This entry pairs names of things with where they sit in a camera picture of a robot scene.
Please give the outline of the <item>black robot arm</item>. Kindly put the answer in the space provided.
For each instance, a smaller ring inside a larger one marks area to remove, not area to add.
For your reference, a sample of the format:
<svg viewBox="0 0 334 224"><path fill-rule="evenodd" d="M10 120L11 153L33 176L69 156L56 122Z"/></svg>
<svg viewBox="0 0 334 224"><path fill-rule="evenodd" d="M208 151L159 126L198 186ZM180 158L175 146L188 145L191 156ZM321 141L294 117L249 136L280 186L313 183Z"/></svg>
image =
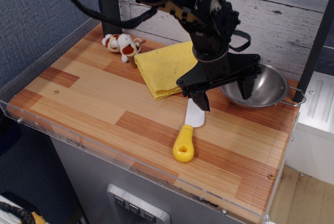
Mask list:
<svg viewBox="0 0 334 224"><path fill-rule="evenodd" d="M249 34L237 30L238 12L226 0L135 0L164 11L180 23L193 43L197 64L177 80L182 94L209 111L206 92L236 82L243 99L251 97L260 74L260 56L246 54Z"/></svg>

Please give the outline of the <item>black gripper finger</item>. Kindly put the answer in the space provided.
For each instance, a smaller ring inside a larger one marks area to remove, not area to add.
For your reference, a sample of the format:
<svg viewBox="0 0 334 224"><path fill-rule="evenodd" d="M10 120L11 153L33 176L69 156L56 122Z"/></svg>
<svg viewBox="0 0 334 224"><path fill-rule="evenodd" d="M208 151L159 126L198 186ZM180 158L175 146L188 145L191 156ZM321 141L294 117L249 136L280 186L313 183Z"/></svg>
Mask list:
<svg viewBox="0 0 334 224"><path fill-rule="evenodd" d="M256 74L242 75L238 78L237 80L238 88L244 100L247 100L248 98L251 97L256 78L257 78Z"/></svg>
<svg viewBox="0 0 334 224"><path fill-rule="evenodd" d="M202 111L210 111L209 100L205 90L191 90L190 97Z"/></svg>

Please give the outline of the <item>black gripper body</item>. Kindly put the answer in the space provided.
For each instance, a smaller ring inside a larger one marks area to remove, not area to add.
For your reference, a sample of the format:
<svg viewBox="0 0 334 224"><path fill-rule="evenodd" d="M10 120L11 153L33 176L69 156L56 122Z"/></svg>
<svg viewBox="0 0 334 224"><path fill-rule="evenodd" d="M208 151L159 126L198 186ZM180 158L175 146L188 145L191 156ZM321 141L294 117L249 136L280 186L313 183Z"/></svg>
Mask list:
<svg viewBox="0 0 334 224"><path fill-rule="evenodd" d="M227 53L214 61L198 61L176 84L182 94L190 97L190 91L205 90L206 92L233 82L242 75L259 75L261 57L258 54Z"/></svg>

